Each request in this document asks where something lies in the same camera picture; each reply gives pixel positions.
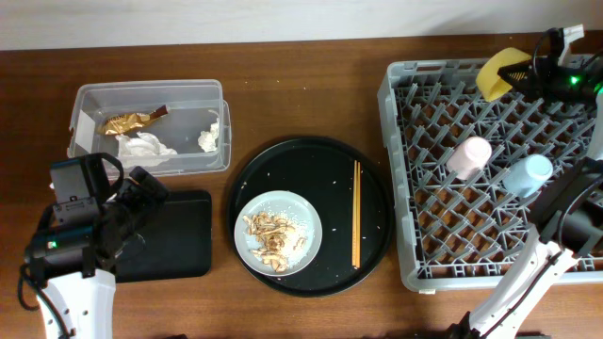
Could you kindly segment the light blue cup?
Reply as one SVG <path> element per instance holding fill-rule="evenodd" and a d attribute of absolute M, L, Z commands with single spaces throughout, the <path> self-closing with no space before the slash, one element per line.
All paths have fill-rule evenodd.
<path fill-rule="evenodd" d="M 519 198 L 526 198 L 536 192 L 551 176 L 552 162 L 543 155 L 532 154 L 509 168 L 502 180 L 504 188 Z"/>

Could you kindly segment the small white tissue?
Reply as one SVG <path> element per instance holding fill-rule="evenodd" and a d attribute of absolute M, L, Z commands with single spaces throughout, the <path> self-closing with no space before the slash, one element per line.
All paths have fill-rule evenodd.
<path fill-rule="evenodd" d="M 202 131 L 198 137 L 198 144 L 205 153 L 211 153 L 218 149 L 218 139 L 220 135 L 220 120 L 216 119 L 210 125 L 208 131 Z"/>

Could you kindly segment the left wooden chopstick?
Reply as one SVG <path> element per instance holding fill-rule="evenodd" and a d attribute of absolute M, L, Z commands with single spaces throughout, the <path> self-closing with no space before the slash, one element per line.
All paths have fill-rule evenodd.
<path fill-rule="evenodd" d="M 354 268 L 358 268 L 358 249 L 357 249 L 357 175 L 358 161 L 353 163 L 353 186 L 352 186 L 352 240 L 351 240 L 351 261 Z"/>

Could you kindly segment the gold snack wrapper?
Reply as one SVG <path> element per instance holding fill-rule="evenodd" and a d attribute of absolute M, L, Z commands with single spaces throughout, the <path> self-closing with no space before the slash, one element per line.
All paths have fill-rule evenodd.
<path fill-rule="evenodd" d="M 169 113 L 167 107 L 162 105 L 153 112 L 126 113 L 107 119 L 98 129 L 97 133 L 105 136 L 116 136 L 137 130 L 155 123 Z"/>

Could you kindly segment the round black tray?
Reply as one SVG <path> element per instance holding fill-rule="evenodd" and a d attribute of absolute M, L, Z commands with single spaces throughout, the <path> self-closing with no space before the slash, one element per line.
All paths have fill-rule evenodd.
<path fill-rule="evenodd" d="M 361 166 L 361 265 L 353 267 L 353 165 Z M 376 167 L 360 152 L 326 137 L 297 137 L 268 147 L 234 180 L 228 196 L 228 229 L 256 196 L 284 190 L 316 208 L 323 238 L 318 255 L 299 273 L 277 278 L 254 272 L 264 285 L 303 298 L 343 292 L 364 280 L 384 258 L 395 229 L 394 202 Z"/>

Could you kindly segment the wooden chopstick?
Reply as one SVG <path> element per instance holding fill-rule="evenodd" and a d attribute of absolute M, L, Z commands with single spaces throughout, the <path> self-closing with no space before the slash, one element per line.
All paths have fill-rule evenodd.
<path fill-rule="evenodd" d="M 357 249 L 357 175 L 358 161 L 353 163 L 353 186 L 352 186 L 352 240 L 351 240 L 351 261 L 354 268 L 358 268 L 358 249 Z"/>
<path fill-rule="evenodd" d="M 361 250 L 360 250 L 360 230 L 361 230 L 361 164 L 358 161 L 358 175 L 357 175 L 357 259 L 358 259 L 358 268 L 360 267 L 360 259 L 361 259 Z"/>

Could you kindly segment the grey dishwasher rack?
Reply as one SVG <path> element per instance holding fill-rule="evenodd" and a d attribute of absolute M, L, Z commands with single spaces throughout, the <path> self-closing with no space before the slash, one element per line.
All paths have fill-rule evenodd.
<path fill-rule="evenodd" d="M 392 176 L 400 276 L 420 294 L 496 286 L 528 237 L 533 197 L 508 192 L 509 168 L 531 154 L 560 176 L 586 154 L 595 110 L 511 91 L 486 102 L 479 59 L 399 61 L 378 91 Z M 466 180 L 446 163 L 469 137 L 492 155 Z"/>

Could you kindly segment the pink cup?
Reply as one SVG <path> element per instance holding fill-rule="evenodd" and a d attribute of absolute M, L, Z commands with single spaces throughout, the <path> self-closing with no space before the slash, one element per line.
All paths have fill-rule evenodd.
<path fill-rule="evenodd" d="M 469 137 L 454 150 L 446 166 L 457 173 L 457 178 L 466 180 L 483 169 L 492 155 L 491 144 L 482 137 Z"/>

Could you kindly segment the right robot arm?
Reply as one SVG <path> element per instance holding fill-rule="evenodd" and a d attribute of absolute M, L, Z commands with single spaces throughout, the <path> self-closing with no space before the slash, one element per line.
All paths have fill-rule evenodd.
<path fill-rule="evenodd" d="M 540 38 L 550 45 L 546 56 L 507 48 L 481 68 L 476 84 L 492 102 L 514 89 L 531 99 L 602 106 L 602 54 L 596 52 L 571 67 L 572 42 L 583 38 L 582 25 L 553 27 Z M 533 204 L 532 228 L 519 256 L 478 308 L 448 327 L 447 338 L 515 338 L 524 320 L 551 285 L 602 248 L 602 207 L 591 195 L 602 187 L 602 117 L 584 157 L 548 185 Z"/>

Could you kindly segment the clear plastic bin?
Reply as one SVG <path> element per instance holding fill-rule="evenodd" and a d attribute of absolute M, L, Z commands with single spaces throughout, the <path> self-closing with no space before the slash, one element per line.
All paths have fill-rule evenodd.
<path fill-rule="evenodd" d="M 155 123 L 129 131 L 151 133 L 177 155 L 118 157 L 115 136 L 97 133 L 109 118 L 126 113 L 153 112 L 165 105 L 169 113 Z M 220 120 L 218 149 L 205 153 L 198 144 L 202 131 Z M 72 133 L 67 155 L 109 153 L 118 158 L 126 171 L 141 166 L 156 177 L 221 172 L 232 159 L 232 133 L 229 106 L 222 85 L 214 79 L 155 80 L 88 84 L 76 94 L 70 122 Z"/>

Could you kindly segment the grey plate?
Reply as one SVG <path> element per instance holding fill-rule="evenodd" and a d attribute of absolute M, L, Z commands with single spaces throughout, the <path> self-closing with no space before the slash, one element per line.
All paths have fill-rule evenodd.
<path fill-rule="evenodd" d="M 257 246 L 257 243 L 250 236 L 245 235 L 247 225 L 242 217 L 262 211 L 269 214 L 283 214 L 296 221 L 299 226 L 306 227 L 309 242 L 306 245 L 305 255 L 285 273 L 274 273 L 249 253 L 249 250 Z M 307 199 L 290 191 L 274 190 L 251 199 L 238 212 L 234 240 L 237 254 L 251 272 L 268 277 L 283 278 L 303 271 L 316 258 L 322 241 L 322 225 L 317 210 Z"/>

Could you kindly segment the right wooden chopstick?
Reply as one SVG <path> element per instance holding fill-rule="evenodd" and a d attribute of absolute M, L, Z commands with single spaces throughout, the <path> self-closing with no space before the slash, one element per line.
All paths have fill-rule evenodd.
<path fill-rule="evenodd" d="M 360 267 L 360 259 L 361 259 L 361 250 L 360 250 L 360 230 L 361 230 L 361 164 L 358 161 L 358 175 L 357 175 L 357 259 L 358 259 L 358 268 Z"/>

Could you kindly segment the large white tissue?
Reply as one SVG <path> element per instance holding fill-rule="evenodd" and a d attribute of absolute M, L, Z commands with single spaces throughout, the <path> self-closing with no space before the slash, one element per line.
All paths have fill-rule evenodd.
<path fill-rule="evenodd" d="M 137 132 L 137 137 L 116 135 L 118 141 L 118 157 L 177 155 L 177 151 L 168 148 L 151 133 Z"/>

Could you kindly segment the black rectangular tray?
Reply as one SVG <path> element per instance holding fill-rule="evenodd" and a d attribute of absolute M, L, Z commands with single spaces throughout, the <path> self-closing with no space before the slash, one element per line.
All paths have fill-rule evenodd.
<path fill-rule="evenodd" d="M 201 277 L 211 267 L 212 199 L 204 190 L 172 192 L 118 257 L 116 281 Z"/>

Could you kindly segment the yellow bowl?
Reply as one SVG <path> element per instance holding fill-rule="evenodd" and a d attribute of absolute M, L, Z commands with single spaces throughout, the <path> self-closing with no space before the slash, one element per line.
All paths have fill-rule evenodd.
<path fill-rule="evenodd" d="M 486 102 L 493 102 L 509 92 L 513 87 L 504 81 L 498 71 L 506 66 L 527 61 L 530 55 L 509 47 L 496 53 L 482 67 L 476 77 L 476 85 Z"/>

